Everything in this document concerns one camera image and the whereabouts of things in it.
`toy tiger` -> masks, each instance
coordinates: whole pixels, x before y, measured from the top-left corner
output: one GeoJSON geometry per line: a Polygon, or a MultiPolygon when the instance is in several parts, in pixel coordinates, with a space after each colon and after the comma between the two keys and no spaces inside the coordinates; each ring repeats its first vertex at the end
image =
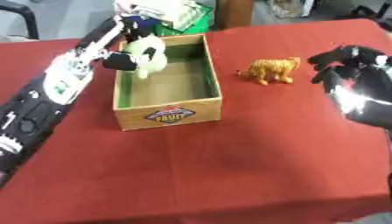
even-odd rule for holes
{"type": "Polygon", "coordinates": [[[300,58],[290,57],[288,59],[259,59],[252,63],[245,73],[238,72],[242,77],[256,77],[260,84],[268,85],[265,80],[267,74],[271,74],[276,81],[292,83],[291,73],[299,68],[300,58]]]}

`printed logo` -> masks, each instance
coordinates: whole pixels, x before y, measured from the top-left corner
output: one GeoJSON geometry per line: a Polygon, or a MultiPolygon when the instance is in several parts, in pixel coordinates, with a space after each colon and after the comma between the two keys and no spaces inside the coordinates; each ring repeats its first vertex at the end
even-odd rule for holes
{"type": "Polygon", "coordinates": [[[167,106],[146,116],[146,119],[160,123],[176,123],[194,114],[196,114],[196,112],[181,108],[181,106],[167,106]]]}

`chair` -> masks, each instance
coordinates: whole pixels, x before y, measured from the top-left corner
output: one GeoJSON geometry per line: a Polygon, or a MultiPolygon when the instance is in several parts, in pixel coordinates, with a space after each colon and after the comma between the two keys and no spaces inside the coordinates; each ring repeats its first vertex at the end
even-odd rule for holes
{"type": "Polygon", "coordinates": [[[377,24],[380,25],[383,29],[392,32],[392,19],[385,18],[385,14],[388,9],[391,7],[392,1],[385,1],[380,10],[374,11],[367,6],[360,5],[354,10],[352,10],[351,14],[345,18],[368,18],[374,20],[377,24]]]}
{"type": "Polygon", "coordinates": [[[27,26],[29,39],[39,39],[39,30],[34,13],[29,7],[20,3],[13,3],[7,0],[0,0],[0,11],[17,13],[24,18],[27,26]]]}

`open box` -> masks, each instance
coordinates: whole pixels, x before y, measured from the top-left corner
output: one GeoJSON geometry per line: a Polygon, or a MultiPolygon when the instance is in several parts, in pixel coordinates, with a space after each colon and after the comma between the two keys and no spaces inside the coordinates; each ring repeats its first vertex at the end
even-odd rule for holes
{"type": "Polygon", "coordinates": [[[123,130],[221,119],[221,89],[205,36],[163,41],[168,65],[162,72],[141,80],[117,71],[113,110],[123,130]]]}

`robotic hand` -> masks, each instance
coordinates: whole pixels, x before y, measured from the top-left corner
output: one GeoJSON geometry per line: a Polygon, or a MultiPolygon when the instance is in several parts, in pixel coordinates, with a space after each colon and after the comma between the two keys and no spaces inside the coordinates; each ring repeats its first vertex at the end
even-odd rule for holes
{"type": "Polygon", "coordinates": [[[67,115],[93,79],[97,60],[110,69],[136,70],[155,49],[144,54],[110,52],[121,36],[129,42],[150,34],[132,20],[114,16],[89,33],[72,50],[56,57],[45,73],[32,80],[0,107],[0,187],[29,159],[67,115]]]}
{"type": "Polygon", "coordinates": [[[346,45],[309,58],[346,118],[392,130],[392,57],[372,48],[346,45]]]}

